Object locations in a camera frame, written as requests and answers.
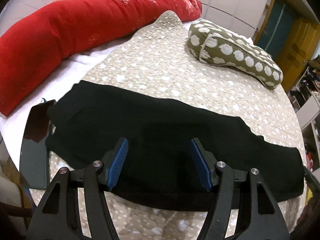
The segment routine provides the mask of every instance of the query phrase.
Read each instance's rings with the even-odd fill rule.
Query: door
[[[283,72],[282,87],[288,92],[305,70],[306,62],[320,38],[320,25],[305,18],[297,19],[275,62]]]
[[[285,0],[274,0],[270,10],[264,28],[261,27],[261,35],[257,36],[255,42],[275,60],[284,47],[294,22],[301,16]]]

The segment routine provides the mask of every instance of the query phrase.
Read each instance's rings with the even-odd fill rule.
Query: blue gripper pad
[[[107,181],[107,188],[109,191],[112,190],[112,188],[117,185],[124,161],[127,157],[129,150],[129,142],[125,138],[116,153],[116,156],[110,166],[109,169],[109,176],[108,176],[108,181]]]
[[[210,192],[213,187],[210,169],[193,139],[190,141],[190,153],[202,187],[206,188],[207,191]]]

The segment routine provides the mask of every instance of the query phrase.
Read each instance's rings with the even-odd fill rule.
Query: metal screw
[[[252,172],[252,174],[254,174],[254,175],[258,175],[258,174],[259,174],[259,170],[256,169],[256,168],[252,168],[252,169],[251,169],[251,172]]]
[[[101,161],[94,161],[94,162],[92,163],[92,165],[93,165],[94,167],[100,167],[101,164],[102,164]]]
[[[224,168],[226,166],[226,163],[224,162],[217,162],[217,166],[220,168]]]
[[[59,173],[60,174],[64,174],[68,171],[69,169],[67,167],[62,167],[60,170],[59,170]]]

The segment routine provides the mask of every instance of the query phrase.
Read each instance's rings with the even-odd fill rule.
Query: white bed sheet
[[[191,22],[183,24],[188,30]],[[8,153],[19,170],[20,149],[24,128],[32,106],[45,98],[47,101],[58,101],[95,65],[104,60],[115,48],[129,38],[120,38],[94,49],[75,54],[62,61],[57,69],[28,95],[7,118],[0,118],[0,133]]]

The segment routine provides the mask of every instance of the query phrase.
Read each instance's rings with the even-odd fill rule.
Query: black fabric
[[[74,169],[101,159],[127,137],[129,152],[112,192],[136,203],[208,210],[213,195],[201,186],[189,154],[194,137],[234,169],[259,169],[278,201],[303,192],[297,148],[264,141],[240,117],[86,81],[75,84],[48,115],[56,130],[46,145]]]

